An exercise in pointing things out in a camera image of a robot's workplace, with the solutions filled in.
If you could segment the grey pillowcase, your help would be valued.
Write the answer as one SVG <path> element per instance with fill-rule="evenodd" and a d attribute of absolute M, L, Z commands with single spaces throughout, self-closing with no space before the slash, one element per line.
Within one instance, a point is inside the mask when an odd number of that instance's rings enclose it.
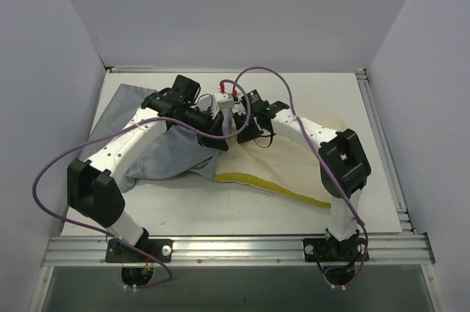
<path fill-rule="evenodd" d="M 98 118 L 90 139 L 109 136 L 125 127 L 145 97 L 152 90 L 122 84 Z M 186 128 L 173 126 L 155 139 L 130 166 L 118 184 L 121 192 L 131 190 L 138 181 L 165 180 L 186 171 L 213 178 L 222 150 L 207 148 L 198 143 L 198 135 Z"/>

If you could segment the cream pillow yellow edge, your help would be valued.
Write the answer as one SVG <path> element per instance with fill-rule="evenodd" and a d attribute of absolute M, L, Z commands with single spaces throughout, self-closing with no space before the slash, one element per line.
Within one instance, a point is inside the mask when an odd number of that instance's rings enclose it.
<path fill-rule="evenodd" d="M 216 161 L 213 180 L 253 186 L 320 208 L 330 208 L 332 198 L 322 185 L 313 152 L 280 136 L 242 144 L 231 139 L 228 151 Z"/>

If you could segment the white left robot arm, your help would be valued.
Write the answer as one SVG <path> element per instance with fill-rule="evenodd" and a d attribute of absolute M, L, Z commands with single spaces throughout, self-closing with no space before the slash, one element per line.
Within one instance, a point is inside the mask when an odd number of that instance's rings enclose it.
<path fill-rule="evenodd" d="M 148 232 L 126 212 L 123 193 L 137 180 L 171 178 L 228 150 L 223 121 L 233 98 L 220 90 L 201 109 L 199 92 L 199 83 L 178 75 L 171 87 L 147 95 L 107 144 L 68 165 L 68 205 L 123 240 L 131 261 L 148 254 Z"/>

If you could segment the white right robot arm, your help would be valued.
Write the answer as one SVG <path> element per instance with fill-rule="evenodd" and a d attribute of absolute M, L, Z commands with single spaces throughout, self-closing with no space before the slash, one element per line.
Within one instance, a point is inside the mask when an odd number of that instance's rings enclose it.
<path fill-rule="evenodd" d="M 337 131 L 321 126 L 295 114 L 282 101 L 264 101 L 257 90 L 236 101 L 232 115 L 238 130 L 248 122 L 237 136 L 239 143 L 264 135 L 281 136 L 314 153 L 322 185 L 333 198 L 325 249 L 335 260 L 349 255 L 362 223 L 358 219 L 359 198 L 372 172 L 358 135 L 349 128 Z"/>

